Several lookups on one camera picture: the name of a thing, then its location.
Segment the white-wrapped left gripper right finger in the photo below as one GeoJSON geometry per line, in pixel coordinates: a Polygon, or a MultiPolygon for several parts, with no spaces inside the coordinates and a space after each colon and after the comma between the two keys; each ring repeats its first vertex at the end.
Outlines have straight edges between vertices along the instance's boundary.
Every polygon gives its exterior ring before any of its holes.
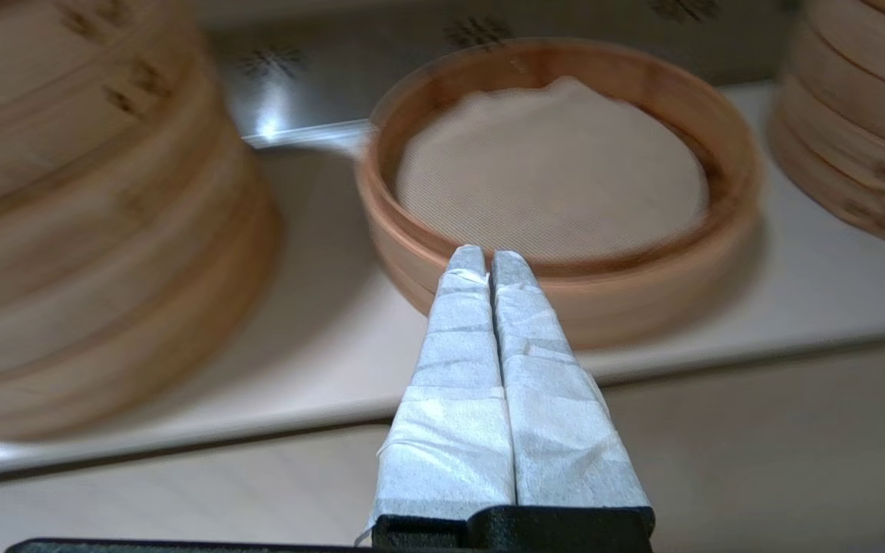
{"type": "Polygon", "coordinates": [[[649,507],[604,396],[531,267],[499,250],[491,276],[519,504],[649,507]]]}

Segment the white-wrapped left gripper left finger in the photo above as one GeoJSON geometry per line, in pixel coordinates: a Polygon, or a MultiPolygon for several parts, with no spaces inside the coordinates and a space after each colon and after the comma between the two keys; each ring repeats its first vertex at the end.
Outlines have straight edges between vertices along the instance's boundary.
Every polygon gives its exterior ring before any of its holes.
{"type": "Polygon", "coordinates": [[[461,533],[515,500],[509,410],[482,249],[458,247],[438,282],[419,358],[378,451],[364,536],[461,533]]]}

